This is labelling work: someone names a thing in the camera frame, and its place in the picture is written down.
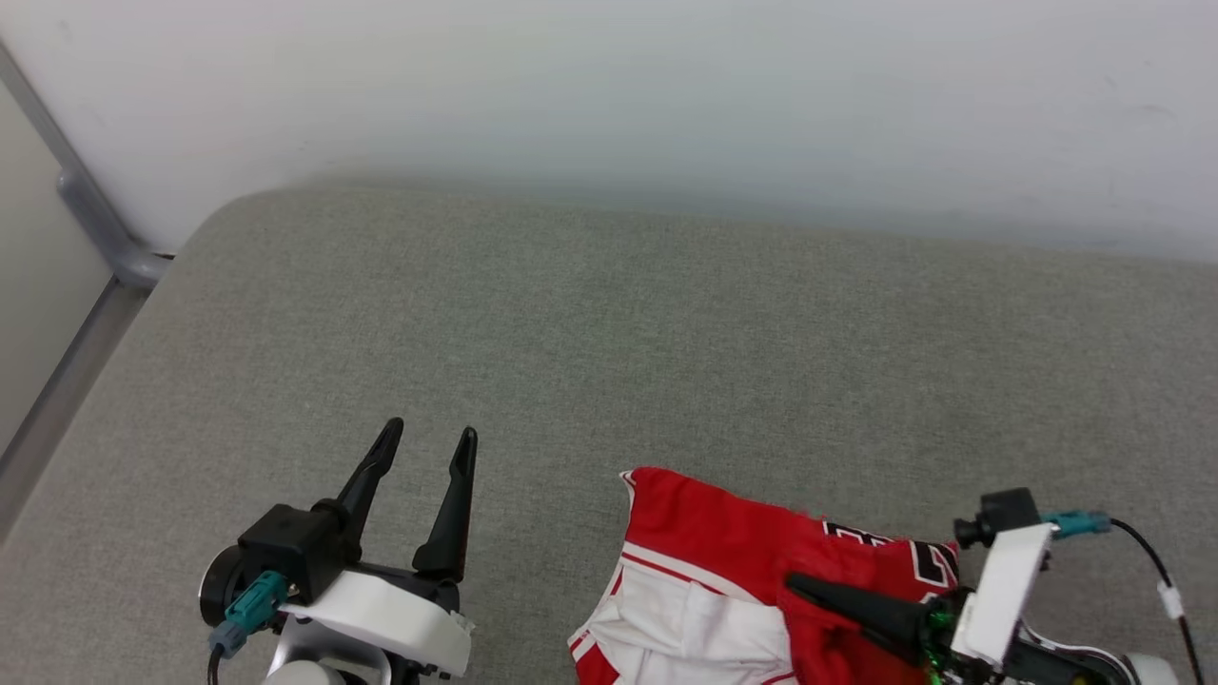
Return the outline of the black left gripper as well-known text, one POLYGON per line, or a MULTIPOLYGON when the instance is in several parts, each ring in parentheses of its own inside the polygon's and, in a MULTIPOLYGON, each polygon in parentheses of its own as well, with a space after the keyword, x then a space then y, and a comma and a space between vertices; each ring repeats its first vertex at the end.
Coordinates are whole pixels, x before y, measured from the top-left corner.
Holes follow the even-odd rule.
POLYGON ((428 541, 417 548, 412 559, 414 570, 361 562, 365 520, 378 496, 380 480, 386 477, 400 451, 403 431, 404 421, 400 417, 390 418, 384 424, 333 506, 333 513, 340 524, 343 563, 354 564, 350 570, 378 577, 407 594, 428 598, 446 612, 459 612, 458 584, 465 574, 479 442, 474 427, 462 430, 460 442, 449 463, 451 480, 438 516, 435 517, 428 541))

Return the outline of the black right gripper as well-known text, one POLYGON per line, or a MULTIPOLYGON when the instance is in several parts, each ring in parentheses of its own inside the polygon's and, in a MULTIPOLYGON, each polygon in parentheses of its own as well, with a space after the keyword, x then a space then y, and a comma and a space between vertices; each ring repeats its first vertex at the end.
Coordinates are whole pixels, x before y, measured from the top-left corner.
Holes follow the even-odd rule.
POLYGON ((956 587, 949 594, 927 594, 922 601, 903 601, 883 594, 789 573, 786 587, 811 605, 857 624, 875 646, 926 664, 931 685, 1016 685, 1024 680, 1026 656, 1018 637, 1026 594, 1011 594, 1004 613, 978 601, 973 591, 956 587), (1009 648, 1001 665, 978 657, 974 637, 1009 628, 1009 648))

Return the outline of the red and white jersey shirt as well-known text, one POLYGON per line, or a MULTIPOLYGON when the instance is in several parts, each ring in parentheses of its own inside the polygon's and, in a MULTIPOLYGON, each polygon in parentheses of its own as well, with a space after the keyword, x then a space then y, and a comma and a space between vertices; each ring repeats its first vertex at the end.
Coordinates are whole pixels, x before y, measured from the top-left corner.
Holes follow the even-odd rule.
POLYGON ((957 585, 956 542, 872 534, 661 468, 621 480, 618 566, 568 642, 579 685, 926 685, 786 577, 924 602, 957 585))

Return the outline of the grey metal pipe frame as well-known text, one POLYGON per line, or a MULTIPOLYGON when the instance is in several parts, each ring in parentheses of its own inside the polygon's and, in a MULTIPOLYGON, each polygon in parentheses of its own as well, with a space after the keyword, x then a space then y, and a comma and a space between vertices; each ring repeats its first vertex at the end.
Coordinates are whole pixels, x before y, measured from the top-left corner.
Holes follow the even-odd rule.
POLYGON ((0 40, 0 548, 169 264, 128 233, 0 40))

